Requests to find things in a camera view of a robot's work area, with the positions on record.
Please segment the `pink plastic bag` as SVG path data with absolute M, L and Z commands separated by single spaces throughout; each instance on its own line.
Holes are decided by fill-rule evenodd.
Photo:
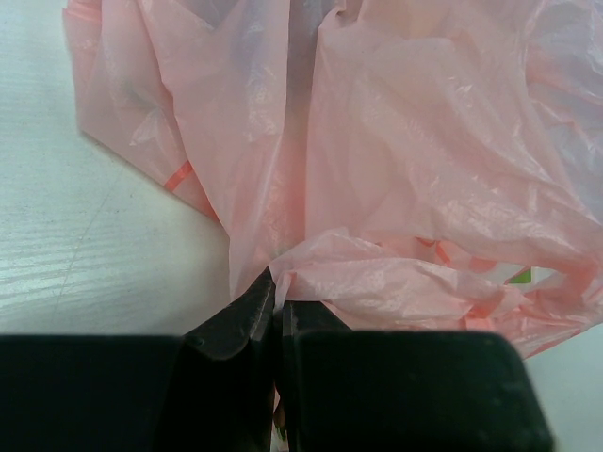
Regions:
M 479 331 L 602 320 L 598 1 L 70 1 L 79 129 L 216 220 L 232 302 Z

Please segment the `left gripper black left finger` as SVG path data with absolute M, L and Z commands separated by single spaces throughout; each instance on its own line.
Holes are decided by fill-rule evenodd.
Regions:
M 5 451 L 267 451 L 274 284 L 183 335 L 3 335 Z

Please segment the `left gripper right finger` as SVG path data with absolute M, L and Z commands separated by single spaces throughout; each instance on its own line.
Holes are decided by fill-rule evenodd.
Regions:
M 479 331 L 354 331 L 324 304 L 282 310 L 293 451 L 550 451 L 523 362 Z

